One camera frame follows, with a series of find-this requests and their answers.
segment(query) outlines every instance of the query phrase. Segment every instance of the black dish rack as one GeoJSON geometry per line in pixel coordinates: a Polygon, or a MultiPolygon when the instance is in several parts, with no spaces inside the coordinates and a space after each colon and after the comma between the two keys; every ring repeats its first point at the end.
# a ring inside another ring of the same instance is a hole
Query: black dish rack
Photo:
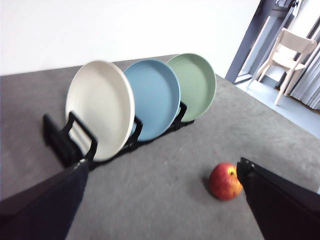
{"type": "Polygon", "coordinates": [[[135,116],[134,122],[136,123],[136,128],[134,133],[129,137],[124,147],[115,156],[104,161],[93,160],[98,145],[97,139],[85,126],[81,119],[79,119],[79,117],[77,117],[73,112],[69,112],[68,121],[61,130],[58,129],[57,125],[53,122],[49,114],[46,113],[43,116],[43,138],[45,143],[53,149],[65,168],[79,162],[81,159],[87,159],[89,170],[91,171],[101,165],[110,163],[119,156],[132,152],[143,145],[149,144],[164,135],[193,124],[195,122],[194,120],[188,122],[181,121],[186,111],[187,105],[181,101],[179,114],[176,116],[171,126],[162,135],[149,141],[138,141],[138,137],[143,128],[143,122],[137,116],[135,116]],[[91,146],[86,155],[82,154],[78,145],[69,137],[69,131],[73,127],[74,122],[76,122],[85,132],[85,134],[91,139],[91,146]]]}

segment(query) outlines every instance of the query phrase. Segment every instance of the apple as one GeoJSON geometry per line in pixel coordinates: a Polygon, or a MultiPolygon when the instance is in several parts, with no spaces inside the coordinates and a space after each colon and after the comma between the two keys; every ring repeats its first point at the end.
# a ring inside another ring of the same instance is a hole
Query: apple
{"type": "Polygon", "coordinates": [[[237,178],[237,167],[229,162],[219,163],[209,179],[210,190],[220,200],[230,200],[238,196],[242,185],[237,178]]]}

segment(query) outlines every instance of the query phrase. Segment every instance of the green plate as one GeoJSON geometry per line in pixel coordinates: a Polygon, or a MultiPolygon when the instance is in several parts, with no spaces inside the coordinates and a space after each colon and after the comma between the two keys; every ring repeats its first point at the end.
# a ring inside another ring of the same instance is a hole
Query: green plate
{"type": "Polygon", "coordinates": [[[183,122],[200,117],[212,104],[216,93],[216,74],[201,56],[185,53],[173,57],[167,63],[176,74],[181,101],[187,105],[183,122]]]}

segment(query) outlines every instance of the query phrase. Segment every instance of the gray table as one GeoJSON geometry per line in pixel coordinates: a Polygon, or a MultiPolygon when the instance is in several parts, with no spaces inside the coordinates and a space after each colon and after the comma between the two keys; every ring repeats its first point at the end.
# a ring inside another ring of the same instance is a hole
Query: gray table
{"type": "MultiPolygon", "coordinates": [[[[63,169],[44,145],[42,116],[63,126],[79,68],[1,78],[1,198],[63,169]]],[[[67,239],[262,239],[243,192],[227,202],[208,192],[213,167],[241,156],[313,191],[320,184],[320,141],[218,77],[212,106],[194,124],[89,174],[67,239]]]]}

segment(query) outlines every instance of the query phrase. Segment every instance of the blue plate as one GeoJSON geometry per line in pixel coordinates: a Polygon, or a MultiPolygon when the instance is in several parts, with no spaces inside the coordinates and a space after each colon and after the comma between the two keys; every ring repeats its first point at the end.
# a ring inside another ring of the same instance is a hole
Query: blue plate
{"type": "Polygon", "coordinates": [[[138,61],[124,74],[131,84],[135,115],[142,121],[139,141],[163,134],[174,121],[180,105],[180,87],[173,70],[155,59],[138,61]]]}

